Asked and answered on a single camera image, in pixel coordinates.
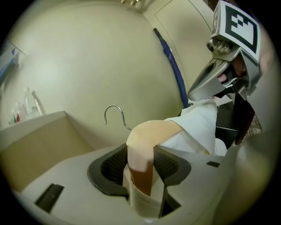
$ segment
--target wire hanger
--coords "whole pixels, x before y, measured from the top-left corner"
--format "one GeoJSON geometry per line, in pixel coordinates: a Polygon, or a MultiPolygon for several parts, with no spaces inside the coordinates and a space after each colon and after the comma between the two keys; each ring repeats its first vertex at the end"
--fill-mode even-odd
{"type": "Polygon", "coordinates": [[[126,125],[126,123],[125,123],[124,113],[123,113],[122,109],[121,109],[119,106],[117,106],[117,105],[110,105],[110,106],[108,106],[108,107],[105,109],[105,112],[104,112],[104,123],[107,124],[106,111],[107,111],[110,107],[113,107],[113,106],[116,107],[116,108],[118,108],[118,109],[120,110],[120,112],[121,112],[121,114],[122,114],[122,119],[123,119],[123,124],[124,124],[124,126],[125,126],[129,131],[132,131],[130,128],[127,127],[127,125],[126,125]]]}

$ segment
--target bottle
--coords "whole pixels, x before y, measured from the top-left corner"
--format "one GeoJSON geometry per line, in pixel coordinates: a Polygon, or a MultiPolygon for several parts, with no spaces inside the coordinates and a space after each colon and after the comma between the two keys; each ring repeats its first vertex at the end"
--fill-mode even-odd
{"type": "Polygon", "coordinates": [[[28,118],[30,118],[30,119],[40,116],[40,113],[36,106],[34,97],[31,94],[29,87],[25,89],[25,109],[26,109],[28,118]]]}
{"type": "Polygon", "coordinates": [[[26,111],[22,108],[22,105],[20,102],[17,102],[16,103],[16,106],[15,106],[15,109],[14,109],[16,115],[16,120],[17,122],[22,122],[22,121],[26,121],[28,120],[28,116],[27,116],[27,113],[26,111]]]}

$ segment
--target white wall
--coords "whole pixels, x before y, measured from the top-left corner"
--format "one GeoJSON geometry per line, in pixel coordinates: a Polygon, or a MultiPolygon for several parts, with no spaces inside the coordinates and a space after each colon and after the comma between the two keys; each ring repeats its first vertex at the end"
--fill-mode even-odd
{"type": "MultiPolygon", "coordinates": [[[[119,105],[131,128],[178,115],[181,100],[174,73],[148,17],[119,1],[71,1],[52,6],[46,10],[41,6],[41,13],[23,17],[10,33],[10,41],[27,57],[10,76],[0,101],[4,127],[14,103],[23,101],[26,87],[36,91],[46,113],[64,110],[70,115],[96,149],[124,143],[129,134],[117,109],[108,111],[108,125],[104,125],[108,105],[119,105]]],[[[156,27],[175,50],[161,24],[156,27]]],[[[200,47],[205,47],[209,37],[206,27],[201,29],[204,32],[198,31],[206,36],[196,43],[200,47]]],[[[185,68],[195,71],[191,80],[209,60],[205,52],[184,62],[189,63],[185,68]]],[[[178,60],[177,51],[173,53],[178,60]]],[[[191,85],[187,84],[190,74],[178,64],[186,85],[191,85]]]]}

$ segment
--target black slot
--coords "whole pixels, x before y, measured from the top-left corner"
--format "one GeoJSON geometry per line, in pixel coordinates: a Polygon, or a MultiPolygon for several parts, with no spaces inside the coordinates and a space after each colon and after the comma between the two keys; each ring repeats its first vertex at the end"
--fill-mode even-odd
{"type": "Polygon", "coordinates": [[[164,194],[163,194],[163,202],[162,202],[162,208],[160,211],[159,218],[164,217],[164,216],[174,212],[179,207],[181,207],[181,205],[173,197],[171,197],[168,194],[167,189],[165,189],[164,194]]]}
{"type": "Polygon", "coordinates": [[[207,165],[218,168],[220,166],[220,163],[209,161],[207,162],[207,165]]]}
{"type": "Polygon", "coordinates": [[[51,184],[35,204],[47,213],[50,213],[63,189],[63,186],[51,184]]]}

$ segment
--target white cloth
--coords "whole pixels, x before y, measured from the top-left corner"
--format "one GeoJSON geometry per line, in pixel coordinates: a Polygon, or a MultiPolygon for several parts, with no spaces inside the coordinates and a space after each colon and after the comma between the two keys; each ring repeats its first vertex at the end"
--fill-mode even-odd
{"type": "MultiPolygon", "coordinates": [[[[226,146],[222,140],[215,138],[216,114],[217,106],[213,100],[194,102],[192,106],[183,109],[179,117],[166,119],[176,122],[183,130],[159,146],[200,154],[205,154],[207,150],[209,154],[224,156],[227,151],[226,146]]],[[[129,183],[130,205],[146,222],[157,219],[164,184],[156,170],[153,171],[151,196],[145,195],[136,188],[131,181],[128,168],[125,168],[124,174],[129,183]]]]}
{"type": "Polygon", "coordinates": [[[226,146],[215,137],[216,103],[211,99],[192,103],[179,117],[166,119],[176,122],[183,130],[159,146],[203,154],[207,150],[211,155],[224,156],[226,146]]]}

